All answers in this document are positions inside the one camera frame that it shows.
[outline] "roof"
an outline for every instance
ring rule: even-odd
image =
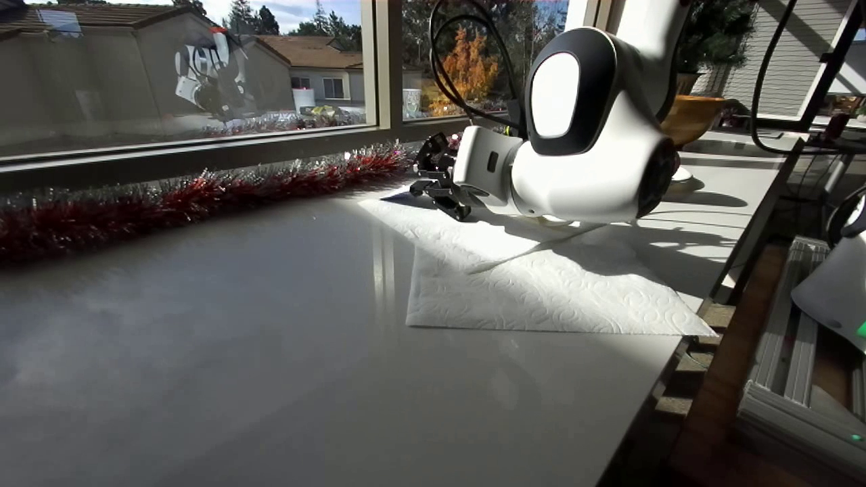
[[[296,67],[350,70],[364,64],[361,52],[342,52],[324,36],[260,36],[258,40]]]
[[[19,36],[19,32],[43,32],[47,25],[39,18],[39,10],[65,10],[77,14],[81,28],[145,28],[154,25],[192,9],[176,6],[31,6],[28,14],[11,22],[0,22],[0,36]]]

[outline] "white table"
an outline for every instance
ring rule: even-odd
[[[596,484],[680,335],[418,329],[410,274],[339,200],[0,274],[0,484]]]

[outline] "glass pane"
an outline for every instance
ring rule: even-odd
[[[760,120],[798,122],[805,116],[825,70],[820,57],[839,44],[854,6],[854,0],[805,0],[794,9],[760,86]],[[785,3],[755,6],[755,32],[748,39],[748,63],[730,70],[725,86],[729,98],[752,106],[757,67],[782,9]]]
[[[844,64],[825,95],[820,116],[831,116],[835,112],[844,112],[860,122],[866,116],[866,30],[860,30],[848,49]]]
[[[0,156],[366,122],[361,0],[0,0],[0,70]]]
[[[430,67],[427,18],[439,0],[404,0],[404,120],[464,116]],[[502,32],[476,22],[449,22],[461,14],[479,14],[481,6]],[[568,0],[444,0],[434,30],[442,70],[461,98],[495,122],[517,122],[517,99],[532,60],[563,32]]]

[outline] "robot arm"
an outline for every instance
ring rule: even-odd
[[[684,16],[682,0],[630,0],[617,36],[576,28],[549,40],[526,90],[529,141],[467,128],[454,195],[568,221],[649,214],[680,166],[659,120],[675,98]]]

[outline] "tinsel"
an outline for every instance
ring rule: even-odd
[[[150,183],[0,198],[0,264],[71,256],[223,214],[399,178],[410,170],[407,154],[407,145],[370,145]]]

